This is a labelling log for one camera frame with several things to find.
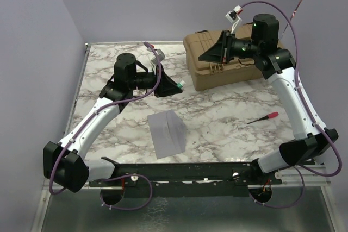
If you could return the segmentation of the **small green white tube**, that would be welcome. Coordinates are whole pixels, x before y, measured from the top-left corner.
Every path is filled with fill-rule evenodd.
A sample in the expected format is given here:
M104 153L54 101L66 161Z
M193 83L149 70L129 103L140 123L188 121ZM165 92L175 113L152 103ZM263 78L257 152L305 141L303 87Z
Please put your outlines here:
M176 86L179 88L179 89L182 89L183 86L186 84L185 81L181 80Z

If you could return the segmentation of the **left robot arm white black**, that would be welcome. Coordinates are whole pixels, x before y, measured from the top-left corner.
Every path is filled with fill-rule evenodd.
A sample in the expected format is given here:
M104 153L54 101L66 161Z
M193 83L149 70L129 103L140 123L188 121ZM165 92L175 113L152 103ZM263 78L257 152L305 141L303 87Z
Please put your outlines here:
M119 182L120 172L109 159L85 162L89 148L102 130L116 118L129 102L137 101L135 90L145 90L143 97L154 94L168 97L183 92L165 72L161 64L150 72L132 53L117 56L114 74L101 90L95 104L83 120L59 142L49 142L43 149L44 176L49 179L49 191L58 184L63 190L78 192L87 182L102 180L107 185Z

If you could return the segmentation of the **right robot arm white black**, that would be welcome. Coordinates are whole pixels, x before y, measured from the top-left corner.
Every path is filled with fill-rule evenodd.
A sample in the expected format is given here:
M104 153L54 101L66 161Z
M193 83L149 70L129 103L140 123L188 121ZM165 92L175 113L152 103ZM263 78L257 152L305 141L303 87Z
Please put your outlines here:
M269 84L277 92L288 115L294 139L279 149L253 161L250 178L261 184L270 172L295 166L322 155L337 141L338 133L323 123L295 77L296 62L287 49L278 46L279 21L270 14L253 18L251 38L238 39L232 31L221 32L217 42L198 57L199 61L227 64L234 58L254 61Z

